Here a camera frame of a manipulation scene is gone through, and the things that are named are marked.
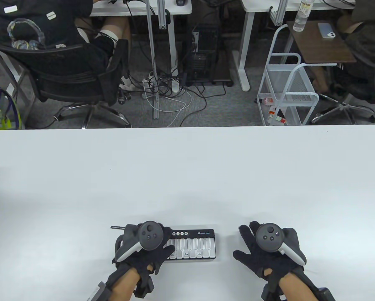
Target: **smartphone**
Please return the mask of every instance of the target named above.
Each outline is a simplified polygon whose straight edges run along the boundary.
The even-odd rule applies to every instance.
[[[335,38],[335,33],[334,33],[334,30],[332,29],[331,24],[329,24],[329,23],[318,23],[318,29],[320,30],[321,36],[324,39]]]

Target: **mini piano keyboard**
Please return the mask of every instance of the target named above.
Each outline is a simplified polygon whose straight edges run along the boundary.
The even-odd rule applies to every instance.
[[[216,257],[215,232],[213,229],[173,230],[172,236],[166,245],[175,246],[175,252],[168,257],[168,260],[210,259]]]

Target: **hand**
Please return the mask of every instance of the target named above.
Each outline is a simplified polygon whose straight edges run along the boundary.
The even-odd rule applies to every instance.
[[[166,245],[171,236],[172,229],[163,227],[162,224],[159,225],[163,228],[163,240],[161,244],[152,251],[143,249],[140,252],[134,252],[123,261],[135,268],[140,275],[146,274],[147,270],[150,271],[150,274],[155,272],[155,275],[157,275],[163,262],[175,251],[175,246],[172,245],[164,248],[164,245]]]
[[[240,235],[249,248],[250,254],[236,250],[233,257],[251,269],[258,277],[268,281],[270,275],[278,280],[299,265],[287,255],[280,252],[269,253],[262,250],[256,242],[256,232],[260,227],[258,222],[251,222],[250,228],[246,225],[239,227]]]

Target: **person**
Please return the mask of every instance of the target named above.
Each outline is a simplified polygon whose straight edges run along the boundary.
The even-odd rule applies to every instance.
[[[249,227],[246,225],[239,227],[240,235],[249,248],[250,254],[236,250],[233,252],[233,257],[265,281],[271,279],[277,281],[288,301],[318,301],[310,288],[292,273],[299,267],[298,264],[287,255],[281,255],[279,252],[269,253],[260,249],[253,235],[259,227],[259,222],[251,222]],[[147,273],[158,274],[163,262],[175,250],[173,245],[164,248],[171,237],[171,232],[169,227],[163,228],[163,242],[155,250],[134,252],[125,261],[117,263],[118,270],[122,271],[120,274],[118,271],[114,272],[107,281],[107,286],[112,290],[110,301],[129,301],[141,277],[145,277]]]
[[[12,46],[8,26],[14,20],[27,22],[12,27],[15,40],[38,40],[35,25],[44,34],[44,45],[38,49],[55,49],[82,43],[91,43],[89,57],[97,61],[98,66],[106,70],[119,39],[129,41],[131,34],[127,17],[106,17],[103,27],[93,39],[88,38],[91,29],[89,16],[93,4],[100,0],[0,0],[0,44]],[[130,89],[131,81],[122,78],[123,89]]]
[[[375,62],[375,0],[356,0],[352,14],[343,11],[338,31],[350,49]],[[322,67],[312,67],[316,92],[326,94],[329,85]]]

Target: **computer mouse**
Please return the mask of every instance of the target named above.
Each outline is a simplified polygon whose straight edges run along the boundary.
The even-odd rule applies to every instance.
[[[184,6],[186,4],[186,0],[176,0],[177,6]]]

